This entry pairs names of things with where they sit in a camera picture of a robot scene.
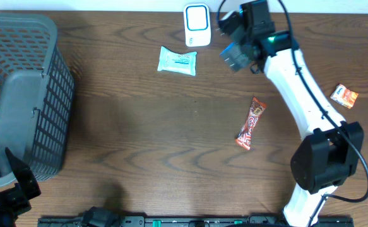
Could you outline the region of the teal white wipes packet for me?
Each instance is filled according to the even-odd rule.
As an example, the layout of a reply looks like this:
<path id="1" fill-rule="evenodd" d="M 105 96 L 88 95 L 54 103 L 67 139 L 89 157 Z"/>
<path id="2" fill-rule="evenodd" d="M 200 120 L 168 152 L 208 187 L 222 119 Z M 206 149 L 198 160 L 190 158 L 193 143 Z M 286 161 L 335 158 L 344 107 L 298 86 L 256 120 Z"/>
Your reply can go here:
<path id="1" fill-rule="evenodd" d="M 196 56 L 197 52 L 178 54 L 161 46 L 157 71 L 170 71 L 195 76 Z"/>

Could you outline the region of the red patterned packet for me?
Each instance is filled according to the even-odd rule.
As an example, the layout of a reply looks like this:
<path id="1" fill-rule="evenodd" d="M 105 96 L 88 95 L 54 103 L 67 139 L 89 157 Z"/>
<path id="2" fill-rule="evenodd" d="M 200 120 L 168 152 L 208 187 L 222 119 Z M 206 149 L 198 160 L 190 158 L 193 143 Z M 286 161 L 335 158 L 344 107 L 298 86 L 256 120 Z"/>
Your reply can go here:
<path id="1" fill-rule="evenodd" d="M 266 104 L 259 101 L 256 97 L 252 99 L 251 106 L 248 111 L 247 119 L 242 126 L 235 142 L 246 150 L 251 149 L 252 131 L 254 130 L 259 118 L 266 109 Z"/>

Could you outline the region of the orange small box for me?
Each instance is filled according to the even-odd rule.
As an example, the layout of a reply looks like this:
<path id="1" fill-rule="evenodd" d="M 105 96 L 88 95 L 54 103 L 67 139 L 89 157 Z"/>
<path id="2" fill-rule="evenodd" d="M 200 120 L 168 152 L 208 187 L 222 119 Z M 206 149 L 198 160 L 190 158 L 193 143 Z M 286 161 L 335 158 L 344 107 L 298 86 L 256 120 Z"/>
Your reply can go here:
<path id="1" fill-rule="evenodd" d="M 354 106 L 358 95 L 359 94 L 357 92 L 351 91 L 344 85 L 339 84 L 336 87 L 336 90 L 331 94 L 330 98 L 336 103 L 351 109 Z"/>

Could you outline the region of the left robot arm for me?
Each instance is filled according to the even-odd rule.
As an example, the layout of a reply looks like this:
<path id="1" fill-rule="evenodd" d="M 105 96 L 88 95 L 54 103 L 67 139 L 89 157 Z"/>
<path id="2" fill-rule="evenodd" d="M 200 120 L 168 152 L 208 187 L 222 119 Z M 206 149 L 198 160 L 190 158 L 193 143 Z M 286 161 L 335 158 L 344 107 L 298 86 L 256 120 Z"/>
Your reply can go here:
<path id="1" fill-rule="evenodd" d="M 31 210 L 30 200 L 38 197 L 41 190 L 30 167 L 9 148 L 4 152 L 17 182 L 10 189 L 0 190 L 0 226 L 15 227 L 19 216 Z M 121 217 L 106 209 L 92 207 L 76 218 L 41 219 L 38 225 L 118 227 Z"/>

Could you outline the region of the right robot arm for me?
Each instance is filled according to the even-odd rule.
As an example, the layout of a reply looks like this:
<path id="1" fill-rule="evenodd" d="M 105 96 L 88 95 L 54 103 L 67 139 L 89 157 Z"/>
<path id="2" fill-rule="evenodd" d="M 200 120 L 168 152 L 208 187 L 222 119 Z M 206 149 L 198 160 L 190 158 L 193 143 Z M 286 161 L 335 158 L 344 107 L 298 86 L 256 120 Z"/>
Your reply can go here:
<path id="1" fill-rule="evenodd" d="M 296 185 L 283 208 L 284 223 L 318 224 L 324 203 L 365 164 L 361 125 L 348 123 L 333 108 L 309 72 L 292 28 L 275 28 L 266 1 L 244 3 L 218 16 L 217 25 L 232 41 L 221 58 L 233 71 L 248 67 L 264 73 L 297 124 L 302 142 L 290 161 Z"/>

